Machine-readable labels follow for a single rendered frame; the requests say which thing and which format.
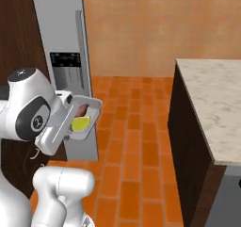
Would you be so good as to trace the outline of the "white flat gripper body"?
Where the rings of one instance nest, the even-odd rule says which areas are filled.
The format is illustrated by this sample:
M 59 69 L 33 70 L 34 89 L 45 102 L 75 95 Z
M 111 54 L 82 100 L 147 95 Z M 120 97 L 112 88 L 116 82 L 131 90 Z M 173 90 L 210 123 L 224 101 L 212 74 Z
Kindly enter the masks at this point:
M 54 155 L 64 139 L 77 112 L 77 104 L 71 94 L 57 94 L 52 105 L 50 118 L 35 144 L 43 154 Z

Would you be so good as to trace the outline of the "yellow lemon wedge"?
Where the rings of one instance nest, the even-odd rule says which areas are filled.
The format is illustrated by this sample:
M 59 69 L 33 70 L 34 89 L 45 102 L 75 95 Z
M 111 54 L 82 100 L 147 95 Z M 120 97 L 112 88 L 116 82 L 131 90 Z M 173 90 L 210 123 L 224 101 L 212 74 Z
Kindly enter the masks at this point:
M 80 132 L 85 130 L 90 124 L 90 116 L 76 117 L 72 120 L 72 130 Z

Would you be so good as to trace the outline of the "reddish brown potato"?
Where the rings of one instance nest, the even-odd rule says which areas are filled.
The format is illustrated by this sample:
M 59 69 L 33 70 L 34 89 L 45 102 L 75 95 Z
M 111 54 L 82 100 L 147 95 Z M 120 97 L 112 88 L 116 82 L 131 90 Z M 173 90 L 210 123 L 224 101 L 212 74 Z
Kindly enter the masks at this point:
M 76 114 L 77 117 L 84 117 L 88 110 L 88 104 L 81 105 Z

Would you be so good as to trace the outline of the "white rectangular food container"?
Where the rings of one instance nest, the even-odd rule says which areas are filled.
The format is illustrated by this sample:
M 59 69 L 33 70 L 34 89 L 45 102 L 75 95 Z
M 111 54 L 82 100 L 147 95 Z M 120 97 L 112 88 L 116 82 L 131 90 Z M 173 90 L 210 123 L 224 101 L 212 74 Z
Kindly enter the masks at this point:
M 72 120 L 76 116 L 76 113 L 80 106 L 88 104 L 87 109 L 87 116 L 90 116 L 90 123 L 88 127 L 86 127 L 82 131 L 75 131 L 72 129 L 71 124 Z M 69 107 L 69 112 L 67 115 L 67 132 L 66 134 L 70 136 L 70 139 L 75 140 L 84 140 L 88 137 L 91 129 L 95 125 L 95 122 L 97 121 L 102 108 L 103 102 L 96 98 L 81 96 L 81 95 L 74 95 L 72 98 L 72 103 Z

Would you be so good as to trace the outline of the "grey fridge door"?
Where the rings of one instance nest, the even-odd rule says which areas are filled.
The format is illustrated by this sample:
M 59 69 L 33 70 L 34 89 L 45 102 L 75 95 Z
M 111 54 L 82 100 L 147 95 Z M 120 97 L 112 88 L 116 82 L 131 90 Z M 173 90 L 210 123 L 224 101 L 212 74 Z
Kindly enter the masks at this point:
M 52 83 L 52 105 L 57 94 L 92 97 L 88 36 L 85 22 L 84 0 L 34 0 L 42 46 Z M 75 12 L 82 11 L 82 27 L 88 70 L 89 96 L 85 95 L 81 77 L 81 58 L 76 30 Z M 84 140 L 65 135 L 59 147 L 65 147 L 69 160 L 96 160 L 98 146 L 95 125 Z

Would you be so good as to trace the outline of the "dark wood tall cabinet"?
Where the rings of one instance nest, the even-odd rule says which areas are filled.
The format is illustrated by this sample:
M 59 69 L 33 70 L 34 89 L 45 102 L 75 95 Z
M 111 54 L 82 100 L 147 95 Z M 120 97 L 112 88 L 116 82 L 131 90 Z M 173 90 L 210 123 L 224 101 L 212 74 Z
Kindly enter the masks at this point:
M 0 86 L 18 69 L 36 67 L 48 74 L 33 0 L 0 0 Z M 66 160 L 60 147 L 54 156 L 36 149 L 33 142 L 2 141 L 2 171 L 31 201 L 37 199 L 32 176 L 37 168 Z

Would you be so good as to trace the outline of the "dark wood kitchen island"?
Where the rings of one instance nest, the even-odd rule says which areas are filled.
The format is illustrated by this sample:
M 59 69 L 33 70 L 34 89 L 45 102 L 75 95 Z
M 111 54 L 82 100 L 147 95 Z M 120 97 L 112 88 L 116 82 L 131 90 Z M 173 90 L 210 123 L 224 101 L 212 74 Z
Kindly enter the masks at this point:
M 178 58 L 168 129 L 184 227 L 204 227 L 225 170 L 241 167 L 241 59 Z

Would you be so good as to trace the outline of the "grey appliance front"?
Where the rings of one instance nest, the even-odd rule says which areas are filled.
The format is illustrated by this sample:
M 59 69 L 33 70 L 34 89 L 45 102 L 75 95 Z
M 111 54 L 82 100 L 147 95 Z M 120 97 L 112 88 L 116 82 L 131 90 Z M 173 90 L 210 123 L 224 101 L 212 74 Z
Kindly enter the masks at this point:
M 241 167 L 225 170 L 204 227 L 241 227 Z

